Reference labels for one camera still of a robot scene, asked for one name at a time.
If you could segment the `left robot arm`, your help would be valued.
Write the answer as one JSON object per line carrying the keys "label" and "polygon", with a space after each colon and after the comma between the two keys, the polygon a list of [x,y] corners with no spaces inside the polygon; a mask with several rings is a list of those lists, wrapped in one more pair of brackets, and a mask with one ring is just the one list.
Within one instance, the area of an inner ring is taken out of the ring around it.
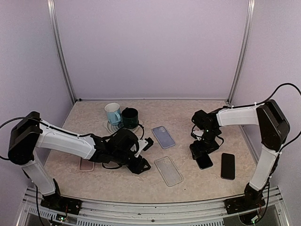
{"label": "left robot arm", "polygon": [[8,160],[21,166],[40,193],[47,196],[48,203],[57,210],[66,205],[66,199],[60,195],[56,181],[34,153],[36,148],[57,150],[95,163],[114,162],[137,175],[151,168],[140,153],[153,145],[152,139],[138,138],[128,129],[121,128],[106,137],[92,133],[75,134],[42,120],[35,111],[17,120],[19,123],[10,134]]}

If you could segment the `white phone case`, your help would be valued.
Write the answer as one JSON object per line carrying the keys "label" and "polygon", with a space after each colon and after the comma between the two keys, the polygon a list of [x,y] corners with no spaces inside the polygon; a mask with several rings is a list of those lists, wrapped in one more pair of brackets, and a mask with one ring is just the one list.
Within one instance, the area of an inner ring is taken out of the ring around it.
{"label": "white phone case", "polygon": [[183,176],[170,157],[165,156],[155,160],[154,163],[168,187],[172,187],[183,181]]}

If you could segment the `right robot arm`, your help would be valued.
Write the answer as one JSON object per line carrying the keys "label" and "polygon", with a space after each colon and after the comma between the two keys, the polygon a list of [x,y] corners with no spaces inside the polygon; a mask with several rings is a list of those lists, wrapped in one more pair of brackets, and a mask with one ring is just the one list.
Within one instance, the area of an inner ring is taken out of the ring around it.
{"label": "right robot arm", "polygon": [[281,149],[290,132],[290,125],[275,100],[262,104],[218,108],[209,113],[199,110],[191,121],[201,132],[193,130],[195,141],[190,144],[193,160],[201,165],[206,154],[219,149],[216,138],[222,133],[220,128],[232,125],[256,125],[261,135],[261,155],[250,182],[246,185],[240,204],[245,209],[252,208],[274,173]]}

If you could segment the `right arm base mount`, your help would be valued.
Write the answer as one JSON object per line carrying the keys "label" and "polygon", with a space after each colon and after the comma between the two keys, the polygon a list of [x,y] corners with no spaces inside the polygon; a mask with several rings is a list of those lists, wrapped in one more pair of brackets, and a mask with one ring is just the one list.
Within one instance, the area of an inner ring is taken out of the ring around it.
{"label": "right arm base mount", "polygon": [[245,195],[224,201],[227,214],[239,213],[247,210],[256,209],[265,205],[265,200],[260,197],[256,200],[249,200]]}

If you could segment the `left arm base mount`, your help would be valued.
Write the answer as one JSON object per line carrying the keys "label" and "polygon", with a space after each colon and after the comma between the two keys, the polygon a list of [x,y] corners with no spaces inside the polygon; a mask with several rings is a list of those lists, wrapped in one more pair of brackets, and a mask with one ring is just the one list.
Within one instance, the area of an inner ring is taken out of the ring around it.
{"label": "left arm base mount", "polygon": [[43,196],[40,205],[51,210],[79,215],[82,200],[53,194],[49,196]]}

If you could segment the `teal smartphone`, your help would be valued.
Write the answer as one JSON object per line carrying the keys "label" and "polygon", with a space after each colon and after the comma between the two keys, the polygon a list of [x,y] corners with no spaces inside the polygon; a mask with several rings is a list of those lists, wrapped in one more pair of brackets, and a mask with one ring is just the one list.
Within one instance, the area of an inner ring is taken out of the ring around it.
{"label": "teal smartphone", "polygon": [[203,153],[200,157],[198,157],[196,162],[201,170],[205,170],[213,166],[213,162],[207,153]]}

